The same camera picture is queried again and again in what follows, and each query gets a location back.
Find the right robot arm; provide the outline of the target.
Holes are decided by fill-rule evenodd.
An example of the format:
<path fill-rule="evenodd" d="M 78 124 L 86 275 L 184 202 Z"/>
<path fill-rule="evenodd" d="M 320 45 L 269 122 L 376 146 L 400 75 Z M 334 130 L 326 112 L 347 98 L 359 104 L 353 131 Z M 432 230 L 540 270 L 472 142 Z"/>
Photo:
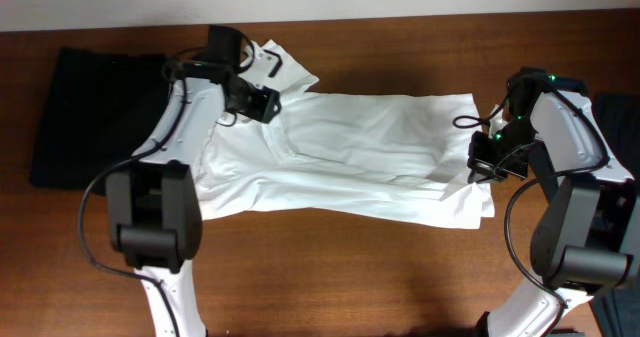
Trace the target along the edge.
<path fill-rule="evenodd" d="M 639 191 L 614 156 L 579 79 L 523 67 L 502 102 L 484 118 L 459 116 L 473 129 L 469 182 L 523 185 L 510 198 L 503 232 L 524 279 L 501 306 L 485 312 L 476 336 L 549 336 L 575 307 L 639 274 Z M 530 242 L 531 265 L 515 251 L 511 219 L 518 199 L 540 186 L 548 206 Z"/>

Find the white t-shirt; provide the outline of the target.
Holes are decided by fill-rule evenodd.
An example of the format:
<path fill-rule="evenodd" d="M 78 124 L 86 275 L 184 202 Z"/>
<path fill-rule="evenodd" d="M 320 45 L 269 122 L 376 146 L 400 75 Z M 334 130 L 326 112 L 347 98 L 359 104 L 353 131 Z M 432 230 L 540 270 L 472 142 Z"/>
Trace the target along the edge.
<path fill-rule="evenodd" d="M 280 93 L 282 110 L 267 124 L 229 118 L 209 134 L 195 177 L 204 219 L 316 208 L 476 229 L 494 216 L 490 186 L 468 179 L 471 132 L 453 125 L 477 114 L 471 94 L 320 93 L 280 45 L 251 49 L 259 62 L 282 61 L 274 77 L 244 68 Z"/>

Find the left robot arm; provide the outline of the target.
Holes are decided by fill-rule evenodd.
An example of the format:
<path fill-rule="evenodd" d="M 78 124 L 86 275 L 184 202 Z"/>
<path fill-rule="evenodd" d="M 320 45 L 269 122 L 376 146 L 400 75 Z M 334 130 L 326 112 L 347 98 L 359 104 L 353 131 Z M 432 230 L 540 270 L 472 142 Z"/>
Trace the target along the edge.
<path fill-rule="evenodd" d="M 203 218 L 195 164 L 227 117 L 268 123 L 281 110 L 270 82 L 283 66 L 241 31 L 212 25 L 202 47 L 180 51 L 161 69 L 165 111 L 146 141 L 104 177 L 112 248 L 125 276 L 142 283 L 158 336 L 205 336 L 193 279 Z"/>

